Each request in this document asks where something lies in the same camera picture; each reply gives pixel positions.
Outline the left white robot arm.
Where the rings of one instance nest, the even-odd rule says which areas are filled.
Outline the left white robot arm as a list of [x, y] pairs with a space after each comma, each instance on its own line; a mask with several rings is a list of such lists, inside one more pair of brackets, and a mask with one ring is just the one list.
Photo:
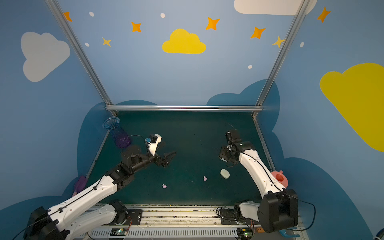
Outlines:
[[132, 218], [119, 200], [94, 213], [87, 210], [101, 200], [122, 190], [135, 179], [135, 173], [154, 163], [167, 167], [176, 152], [163, 156], [151, 152], [142, 154], [139, 146], [128, 147], [122, 153], [122, 161], [107, 171], [98, 181], [72, 198], [49, 209], [39, 207], [29, 218], [23, 238], [25, 240], [71, 240], [96, 227], [106, 224], [131, 225]]

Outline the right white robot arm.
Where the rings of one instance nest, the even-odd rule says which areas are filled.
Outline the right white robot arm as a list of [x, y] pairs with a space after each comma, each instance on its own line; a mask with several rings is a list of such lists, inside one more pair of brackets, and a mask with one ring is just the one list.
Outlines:
[[251, 219], [263, 230], [272, 233], [298, 225], [298, 196], [287, 190], [262, 162], [251, 142], [244, 142], [236, 129], [225, 133], [227, 145], [221, 148], [219, 158], [227, 163], [244, 166], [255, 182], [261, 203], [245, 201], [235, 204], [236, 219]]

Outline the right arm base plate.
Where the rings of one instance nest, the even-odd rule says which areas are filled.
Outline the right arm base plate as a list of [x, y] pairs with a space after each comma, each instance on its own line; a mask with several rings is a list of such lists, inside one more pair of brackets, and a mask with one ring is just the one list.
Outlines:
[[258, 221], [245, 218], [240, 214], [236, 214], [234, 209], [227, 207], [219, 207], [216, 209], [216, 214], [220, 218], [222, 225], [259, 225]]

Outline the mint green earbud case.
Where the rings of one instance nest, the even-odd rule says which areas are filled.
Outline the mint green earbud case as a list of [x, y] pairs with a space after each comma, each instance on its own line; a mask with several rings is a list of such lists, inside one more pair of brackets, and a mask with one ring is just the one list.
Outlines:
[[224, 179], [228, 179], [231, 175], [230, 173], [226, 170], [226, 169], [221, 169], [220, 170], [220, 175], [224, 178]]

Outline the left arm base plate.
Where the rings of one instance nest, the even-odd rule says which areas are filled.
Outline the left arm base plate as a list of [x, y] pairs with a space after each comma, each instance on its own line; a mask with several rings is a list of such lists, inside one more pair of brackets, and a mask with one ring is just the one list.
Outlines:
[[143, 210], [132, 209], [119, 211], [112, 224], [116, 226], [138, 226], [141, 223]]

